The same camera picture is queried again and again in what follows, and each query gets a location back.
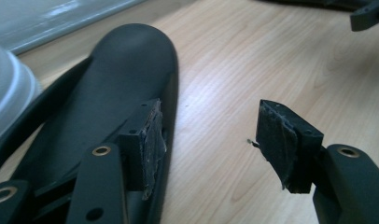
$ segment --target slipper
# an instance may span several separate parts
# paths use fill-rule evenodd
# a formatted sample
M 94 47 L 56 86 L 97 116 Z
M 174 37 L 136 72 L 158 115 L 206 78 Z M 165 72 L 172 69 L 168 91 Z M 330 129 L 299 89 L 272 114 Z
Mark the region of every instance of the slipper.
M 91 166 L 95 174 L 87 174 L 87 152 L 118 149 L 120 159 L 112 163 L 122 168 L 117 174 L 122 172 L 118 179 L 124 182 L 124 219 L 158 222 L 175 127 L 177 74 L 175 49 L 165 34 L 143 24 L 123 25 L 35 99 L 0 139 L 1 167 L 44 123 L 9 180 L 25 180 L 31 186 L 36 209 L 29 218 L 72 222 L 70 214 L 78 212 L 71 211 L 70 203 L 78 192 L 87 191 L 77 188 L 87 181 L 109 186 L 104 176 L 116 172 L 96 174 L 102 169 Z M 93 186 L 85 187 L 92 191 Z M 108 193 L 100 192 L 102 198 Z M 107 223 L 106 209 L 86 217 Z

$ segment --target hole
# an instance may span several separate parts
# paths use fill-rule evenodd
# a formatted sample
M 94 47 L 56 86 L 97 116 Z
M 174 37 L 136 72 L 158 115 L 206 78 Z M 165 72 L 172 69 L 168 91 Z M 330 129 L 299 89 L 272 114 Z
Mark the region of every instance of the hole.
M 5 187 L 0 189 L 0 203 L 10 199 L 18 191 L 15 187 Z
M 360 156 L 360 154 L 358 154 L 358 152 L 356 152 L 355 150 L 350 149 L 350 148 L 338 148 L 338 152 L 341 153 L 342 155 L 344 155 L 346 157 L 350 157 L 350 158 L 358 158 Z
M 97 147 L 91 152 L 91 154 L 93 154 L 94 156 L 104 156 L 107 155 L 110 151 L 110 147 Z
M 102 208 L 93 208 L 91 211 L 87 214 L 87 220 L 88 221 L 96 221 L 100 219 L 103 216 L 103 209 Z

